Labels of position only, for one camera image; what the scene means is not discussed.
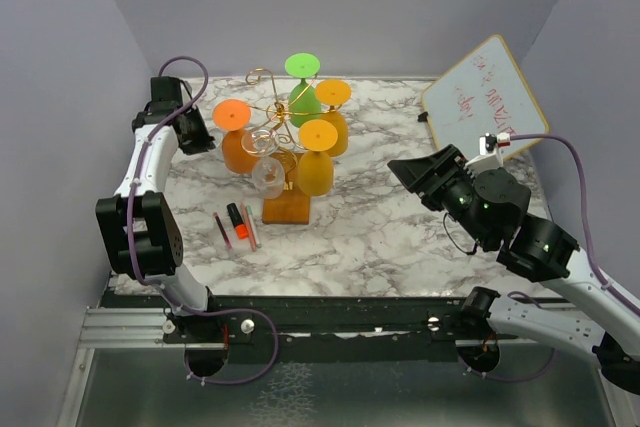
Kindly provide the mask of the orange plastic wine glass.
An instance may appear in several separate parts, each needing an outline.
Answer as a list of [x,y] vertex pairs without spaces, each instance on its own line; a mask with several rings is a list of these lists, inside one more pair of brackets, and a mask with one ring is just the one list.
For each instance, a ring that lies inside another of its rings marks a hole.
[[251,118],[249,105],[239,99],[228,99],[216,105],[212,112],[214,124],[225,132],[221,149],[225,166],[234,173],[248,174],[258,158],[242,145]]

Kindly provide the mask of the clear wine glass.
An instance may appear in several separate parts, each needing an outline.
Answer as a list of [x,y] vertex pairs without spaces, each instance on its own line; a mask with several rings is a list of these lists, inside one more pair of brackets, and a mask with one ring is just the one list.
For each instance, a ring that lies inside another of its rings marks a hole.
[[285,171],[282,163],[273,157],[279,141],[274,130],[257,127],[245,133],[242,148],[257,159],[251,171],[252,182],[263,199],[279,197],[285,185]]

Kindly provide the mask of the green plastic wine glass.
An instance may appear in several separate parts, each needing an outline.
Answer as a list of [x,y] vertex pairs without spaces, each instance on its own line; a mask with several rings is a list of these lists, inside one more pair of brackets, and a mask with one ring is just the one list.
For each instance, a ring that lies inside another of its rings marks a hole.
[[296,128],[300,128],[309,120],[317,119],[322,113],[321,104],[316,98],[315,88],[312,85],[320,66],[320,60],[311,53],[296,53],[285,61],[287,74],[299,80],[289,94],[287,107],[290,122]]

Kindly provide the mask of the yellow plastic wine glass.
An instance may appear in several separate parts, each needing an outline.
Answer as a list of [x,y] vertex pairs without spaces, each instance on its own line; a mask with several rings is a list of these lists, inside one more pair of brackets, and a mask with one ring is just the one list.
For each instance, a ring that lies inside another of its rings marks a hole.
[[329,109],[323,113],[322,118],[331,123],[337,131],[338,138],[333,147],[327,153],[331,157],[338,157],[345,153],[349,144],[349,128],[340,108],[350,100],[351,87],[343,80],[326,79],[321,81],[316,89],[316,99]]

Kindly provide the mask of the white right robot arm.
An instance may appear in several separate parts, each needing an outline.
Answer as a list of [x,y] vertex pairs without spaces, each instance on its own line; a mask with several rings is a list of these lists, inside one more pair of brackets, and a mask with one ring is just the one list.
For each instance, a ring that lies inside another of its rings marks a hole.
[[550,220],[529,213],[531,191],[503,166],[504,142],[489,135],[466,159],[453,145],[426,157],[391,160],[403,187],[443,211],[494,252],[509,272],[556,292],[584,313],[571,318],[476,287],[459,314],[461,330],[534,340],[595,364],[617,387],[639,391],[639,301],[591,267],[587,251]]

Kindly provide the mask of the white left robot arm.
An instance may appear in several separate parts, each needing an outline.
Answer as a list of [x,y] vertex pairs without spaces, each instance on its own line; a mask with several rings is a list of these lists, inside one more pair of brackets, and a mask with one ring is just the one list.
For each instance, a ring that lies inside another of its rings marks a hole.
[[179,78],[150,80],[151,99],[132,122],[134,150],[115,193],[97,201],[95,213],[112,270],[151,287],[186,329],[206,342],[221,318],[208,307],[209,290],[183,265],[183,238],[164,191],[174,155],[215,148],[204,119]]

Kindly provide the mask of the wooden rack base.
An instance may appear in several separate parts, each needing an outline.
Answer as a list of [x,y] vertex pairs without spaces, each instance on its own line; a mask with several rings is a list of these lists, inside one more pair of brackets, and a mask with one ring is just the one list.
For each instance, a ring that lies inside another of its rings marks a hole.
[[274,199],[263,202],[262,222],[264,224],[307,225],[310,220],[311,198],[298,185],[298,161],[301,153],[277,152],[272,157],[278,160],[285,171],[282,193]]

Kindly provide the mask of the pink pen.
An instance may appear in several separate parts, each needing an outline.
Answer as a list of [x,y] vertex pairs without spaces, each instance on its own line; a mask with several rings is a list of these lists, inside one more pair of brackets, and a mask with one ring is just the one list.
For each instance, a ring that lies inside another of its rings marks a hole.
[[232,249],[233,249],[232,243],[231,243],[230,238],[229,238],[229,236],[228,236],[228,234],[226,232],[226,229],[225,229],[225,227],[224,227],[224,225],[223,225],[223,223],[221,221],[221,218],[220,218],[219,214],[217,212],[214,212],[213,213],[213,217],[214,217],[216,225],[217,225],[217,227],[218,227],[218,229],[220,231],[220,234],[221,234],[221,236],[222,236],[222,238],[223,238],[223,240],[225,242],[225,246],[226,246],[227,250],[232,251]]

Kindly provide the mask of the green white pen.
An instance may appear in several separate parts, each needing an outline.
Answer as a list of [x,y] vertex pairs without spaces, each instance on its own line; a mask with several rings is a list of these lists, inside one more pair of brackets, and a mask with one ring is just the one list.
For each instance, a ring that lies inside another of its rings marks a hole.
[[241,213],[243,215],[244,223],[248,230],[248,237],[249,237],[249,243],[251,245],[251,249],[253,252],[256,252],[261,247],[261,243],[255,231],[255,224],[254,224],[252,214],[244,203],[240,204],[240,208],[241,208]]

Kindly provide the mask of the yellow-framed whiteboard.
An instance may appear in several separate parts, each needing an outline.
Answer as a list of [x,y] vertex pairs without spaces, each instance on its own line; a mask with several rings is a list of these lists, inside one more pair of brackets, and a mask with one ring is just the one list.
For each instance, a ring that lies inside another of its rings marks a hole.
[[470,159],[486,134],[547,134],[549,124],[504,38],[493,35],[429,85],[421,96],[437,150],[449,144]]

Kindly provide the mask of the orange highlighter marker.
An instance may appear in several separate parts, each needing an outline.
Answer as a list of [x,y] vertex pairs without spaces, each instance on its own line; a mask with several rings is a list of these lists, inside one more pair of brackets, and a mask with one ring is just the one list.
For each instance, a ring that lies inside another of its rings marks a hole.
[[227,204],[226,210],[237,237],[240,240],[247,239],[249,237],[248,228],[246,226],[243,215],[241,214],[237,204],[236,203]]

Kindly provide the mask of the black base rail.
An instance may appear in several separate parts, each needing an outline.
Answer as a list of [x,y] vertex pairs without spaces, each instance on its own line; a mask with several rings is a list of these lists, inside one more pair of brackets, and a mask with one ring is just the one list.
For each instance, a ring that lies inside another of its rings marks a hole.
[[213,316],[168,315],[163,341],[238,364],[454,362],[496,336],[461,297],[216,296]]

